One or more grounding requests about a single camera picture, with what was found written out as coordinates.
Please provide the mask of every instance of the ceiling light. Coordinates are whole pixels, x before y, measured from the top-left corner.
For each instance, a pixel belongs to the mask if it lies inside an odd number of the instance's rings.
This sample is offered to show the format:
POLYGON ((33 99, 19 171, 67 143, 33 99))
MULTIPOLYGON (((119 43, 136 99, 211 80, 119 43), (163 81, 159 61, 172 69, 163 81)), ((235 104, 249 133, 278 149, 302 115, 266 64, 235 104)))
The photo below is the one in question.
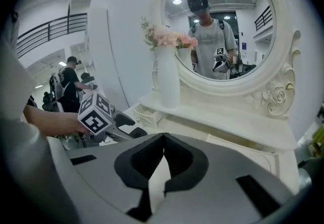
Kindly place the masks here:
POLYGON ((182 3, 181 0, 173 0, 173 4, 175 4, 175 5, 179 5, 179 4, 181 4, 181 3, 182 3))

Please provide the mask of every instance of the man in white t-shirt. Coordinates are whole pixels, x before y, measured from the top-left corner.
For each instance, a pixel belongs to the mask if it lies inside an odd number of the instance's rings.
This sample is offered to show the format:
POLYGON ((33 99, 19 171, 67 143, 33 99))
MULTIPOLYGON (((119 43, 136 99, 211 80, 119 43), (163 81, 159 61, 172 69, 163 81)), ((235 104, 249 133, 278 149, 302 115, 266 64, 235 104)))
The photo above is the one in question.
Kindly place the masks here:
POLYGON ((189 30, 189 36, 198 40, 198 46, 192 50, 193 62, 196 60, 197 73, 212 79, 229 79, 229 68, 213 71, 215 53, 223 48, 230 63, 233 62, 234 49, 237 48, 230 25, 224 21, 213 19, 210 15, 208 0, 187 0, 190 11, 199 19, 199 23, 189 30))

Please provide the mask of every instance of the oval mirror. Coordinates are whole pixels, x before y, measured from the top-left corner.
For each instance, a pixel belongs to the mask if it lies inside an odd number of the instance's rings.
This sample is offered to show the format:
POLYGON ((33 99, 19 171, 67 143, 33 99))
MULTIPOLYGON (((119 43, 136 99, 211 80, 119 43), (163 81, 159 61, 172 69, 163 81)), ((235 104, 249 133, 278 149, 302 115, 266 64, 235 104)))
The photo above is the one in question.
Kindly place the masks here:
POLYGON ((177 47, 177 58, 204 78, 243 77, 271 51, 275 14, 270 0, 165 0, 163 6, 165 26, 198 42, 195 48, 177 47))

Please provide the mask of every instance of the black metal railing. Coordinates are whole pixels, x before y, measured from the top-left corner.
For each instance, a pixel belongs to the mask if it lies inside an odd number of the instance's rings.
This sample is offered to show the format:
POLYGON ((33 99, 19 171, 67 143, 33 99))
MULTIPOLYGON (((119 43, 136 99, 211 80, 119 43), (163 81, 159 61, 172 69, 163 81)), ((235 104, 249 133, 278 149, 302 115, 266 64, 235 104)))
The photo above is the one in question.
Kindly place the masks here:
POLYGON ((271 12, 270 6, 268 6, 263 11, 263 13, 261 14, 261 16, 259 16, 258 19, 254 22, 257 31, 260 28, 262 28, 263 26, 265 26, 271 20, 272 20, 272 12, 271 12))
POLYGON ((20 35, 17 41, 17 54, 20 58, 41 44, 73 32, 85 31, 87 14, 61 17, 41 24, 20 35))

